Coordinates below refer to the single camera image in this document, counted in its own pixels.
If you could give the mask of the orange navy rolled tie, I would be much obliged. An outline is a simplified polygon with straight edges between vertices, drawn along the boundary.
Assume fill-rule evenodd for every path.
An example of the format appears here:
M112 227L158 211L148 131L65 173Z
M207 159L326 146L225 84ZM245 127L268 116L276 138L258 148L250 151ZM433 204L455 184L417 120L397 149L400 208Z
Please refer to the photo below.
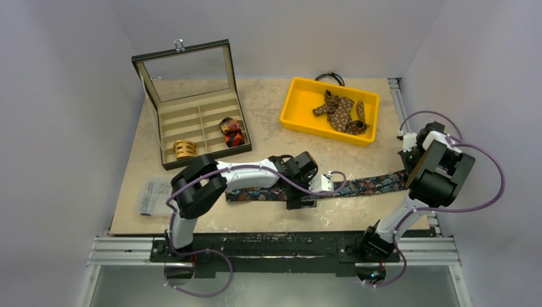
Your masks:
M245 144L240 122L236 118L226 117L219 123L219 129L224 136L228 148Z

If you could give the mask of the tan patterned rolled tie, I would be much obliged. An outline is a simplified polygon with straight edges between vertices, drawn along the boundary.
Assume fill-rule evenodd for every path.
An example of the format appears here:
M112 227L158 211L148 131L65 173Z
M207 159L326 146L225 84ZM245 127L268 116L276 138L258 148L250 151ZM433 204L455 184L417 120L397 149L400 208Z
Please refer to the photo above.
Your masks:
M179 139L172 146L176 160L194 157L197 155L196 144L192 141Z

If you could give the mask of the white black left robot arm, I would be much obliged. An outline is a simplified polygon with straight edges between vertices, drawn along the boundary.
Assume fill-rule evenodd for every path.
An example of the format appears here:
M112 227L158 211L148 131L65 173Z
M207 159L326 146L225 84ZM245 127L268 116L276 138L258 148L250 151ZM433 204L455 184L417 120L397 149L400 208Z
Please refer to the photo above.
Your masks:
M225 193L260 188L264 199L285 199L288 210L313 207L307 196L330 192L333 184L318 173L318 165L308 152L296 157L270 156L258 162L216 161L210 154L198 157L171 180L172 193L166 201L172 215L166 254L181 262L190 255L197 219L206 214Z

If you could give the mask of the yellow plastic tray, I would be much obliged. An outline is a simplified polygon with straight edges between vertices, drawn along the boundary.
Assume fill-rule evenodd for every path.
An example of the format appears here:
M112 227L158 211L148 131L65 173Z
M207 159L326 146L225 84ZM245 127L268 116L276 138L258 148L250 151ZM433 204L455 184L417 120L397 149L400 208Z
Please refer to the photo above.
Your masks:
M280 121L287 129L367 146L376 139L380 96L296 77Z

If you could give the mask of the clear plastic screw box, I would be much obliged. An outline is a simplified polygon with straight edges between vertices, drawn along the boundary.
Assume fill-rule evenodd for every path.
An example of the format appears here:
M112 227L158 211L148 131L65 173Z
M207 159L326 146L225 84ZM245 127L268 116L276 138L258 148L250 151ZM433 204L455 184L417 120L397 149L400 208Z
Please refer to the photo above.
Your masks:
M171 195L170 179L166 177L148 177L142 184L136 202L137 212L141 216L164 217L171 215L166 205Z

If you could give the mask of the brown floral tie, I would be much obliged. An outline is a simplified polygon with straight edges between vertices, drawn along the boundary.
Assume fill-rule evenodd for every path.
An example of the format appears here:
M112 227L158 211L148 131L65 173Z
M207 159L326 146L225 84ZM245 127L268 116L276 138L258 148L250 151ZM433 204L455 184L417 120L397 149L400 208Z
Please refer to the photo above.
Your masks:
M358 136L365 134L369 129L366 121L364 103L345 97L334 95L326 90L324 93L324 103L312 110L315 116L325 114L331 127L345 134Z

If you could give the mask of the aluminium frame rail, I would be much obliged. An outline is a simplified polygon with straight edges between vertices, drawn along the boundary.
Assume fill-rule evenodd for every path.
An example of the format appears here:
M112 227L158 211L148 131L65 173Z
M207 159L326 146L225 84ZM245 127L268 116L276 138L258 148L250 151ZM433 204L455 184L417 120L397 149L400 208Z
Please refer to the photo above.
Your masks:
M438 234L435 216L414 223L386 263L393 284L365 287L357 271L369 263L340 261L342 241L353 240L390 214L405 191L327 198L315 208L287 210L282 201L219 202L196 226L198 241L210 240L218 255L197 263L194 279L180 279L203 299L166 286L163 272L182 272L189 263L152 262L167 216L141 216L136 199L149 178L172 179L157 153L158 136L151 105L145 102L111 229L96 239L90 259L87 306L460 306L468 299L456 246Z

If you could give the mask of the black tie storage box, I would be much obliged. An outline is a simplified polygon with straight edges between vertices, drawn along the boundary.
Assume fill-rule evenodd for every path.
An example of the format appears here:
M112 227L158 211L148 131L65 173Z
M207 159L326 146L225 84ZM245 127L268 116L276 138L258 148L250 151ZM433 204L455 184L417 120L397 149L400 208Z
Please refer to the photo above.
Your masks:
M132 56L151 107L166 170L188 165L198 155L224 158L252 151L229 40L197 45L174 42L174 48ZM245 144L228 148L219 123L226 117L240 122ZM196 144L197 155L176 160L176 140Z

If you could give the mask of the black mounting base rail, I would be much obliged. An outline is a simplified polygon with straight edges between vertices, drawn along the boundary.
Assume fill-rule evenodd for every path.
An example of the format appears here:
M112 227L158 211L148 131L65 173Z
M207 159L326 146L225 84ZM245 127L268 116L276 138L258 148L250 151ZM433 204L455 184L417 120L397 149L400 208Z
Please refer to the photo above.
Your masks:
M193 264L196 278L218 272L323 273L370 278L380 264L397 264L399 256L367 258L355 247L362 231L196 233L192 244L176 254L165 239L154 239L150 261L168 267Z

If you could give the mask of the navy floral tie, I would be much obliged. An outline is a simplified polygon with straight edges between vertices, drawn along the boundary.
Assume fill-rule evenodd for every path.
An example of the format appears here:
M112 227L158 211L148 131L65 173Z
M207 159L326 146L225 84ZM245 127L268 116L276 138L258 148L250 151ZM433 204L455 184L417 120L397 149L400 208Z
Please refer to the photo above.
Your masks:
M319 200L323 198L369 196L404 191L407 188L407 180L408 174L406 174L405 170L400 170L376 177L351 179L346 182L346 185L338 193L330 196L308 194L306 198L310 200ZM225 197L228 202L286 201L286 192L280 187L250 187L226 192Z

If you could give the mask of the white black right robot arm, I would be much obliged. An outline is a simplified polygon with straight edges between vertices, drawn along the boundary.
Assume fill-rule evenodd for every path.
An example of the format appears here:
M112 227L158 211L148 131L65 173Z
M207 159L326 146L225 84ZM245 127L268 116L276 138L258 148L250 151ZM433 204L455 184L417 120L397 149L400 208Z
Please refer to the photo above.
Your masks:
M426 124L418 133L402 134L399 156L408 176L408 194L395 210L366 229L355 243L366 260L388 258L404 233L433 209L448 207L457 198L475 157L456 147L439 122Z

